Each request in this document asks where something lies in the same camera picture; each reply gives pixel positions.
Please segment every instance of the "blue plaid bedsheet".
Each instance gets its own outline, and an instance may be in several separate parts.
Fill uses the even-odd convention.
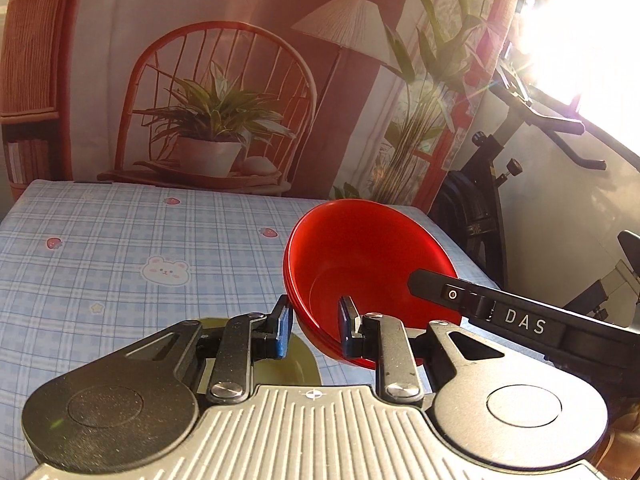
[[[0,224],[0,478],[35,466],[20,412],[41,384],[183,319],[270,311],[290,231],[320,202],[33,182]],[[397,209],[460,278],[494,286],[424,213]],[[324,384],[372,382],[311,348]]]

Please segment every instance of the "plant pot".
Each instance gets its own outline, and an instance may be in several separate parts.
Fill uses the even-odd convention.
[[[239,142],[210,142],[188,137],[178,137],[176,142],[181,170],[216,177],[229,174],[242,148]]]

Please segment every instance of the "chair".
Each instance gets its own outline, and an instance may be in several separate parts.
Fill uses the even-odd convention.
[[[242,178],[230,174],[226,179],[190,175],[185,168],[177,171],[172,159],[175,137],[154,139],[155,125],[144,110],[177,105],[170,94],[175,88],[172,76],[202,82],[212,62],[227,80],[276,99],[274,108],[283,115],[282,124],[294,138],[273,134],[269,144],[254,140],[247,153],[268,158],[277,168],[275,174]],[[287,174],[296,147],[309,134],[316,99],[316,85],[306,62],[268,30],[240,22],[193,23],[172,30],[147,47],[133,67],[120,119],[114,170],[99,174],[98,180],[280,195],[290,189]]]

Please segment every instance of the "ribbed metal plate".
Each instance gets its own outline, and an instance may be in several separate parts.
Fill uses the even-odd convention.
[[[603,479],[585,462],[536,476]],[[466,460],[438,439],[418,409],[381,402],[368,386],[259,386],[242,404],[209,408],[190,436],[156,462],[90,477],[522,480],[522,473],[496,471]],[[48,465],[28,477],[77,478]]]

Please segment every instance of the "book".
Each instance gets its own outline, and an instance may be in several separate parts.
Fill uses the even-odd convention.
[[[4,151],[4,164],[5,164],[6,172],[9,175],[9,179],[11,181],[13,181],[14,180],[14,174],[12,173],[11,158],[9,157],[9,145],[8,144],[3,144],[2,145],[2,150]]]
[[[38,167],[38,178],[51,180],[51,171],[49,169],[49,143],[43,139],[35,139],[34,151]]]
[[[19,140],[20,163],[22,164],[23,183],[30,184],[33,180],[33,168],[31,167],[31,149],[29,140]]]
[[[17,142],[9,143],[9,156],[11,158],[11,170],[14,184],[24,184],[22,178],[22,165],[20,164],[20,148]]]
[[[33,179],[36,180],[40,177],[40,171],[38,170],[38,157],[36,156],[36,141],[37,139],[31,139],[29,141],[29,148],[31,152],[31,167],[33,168]]]

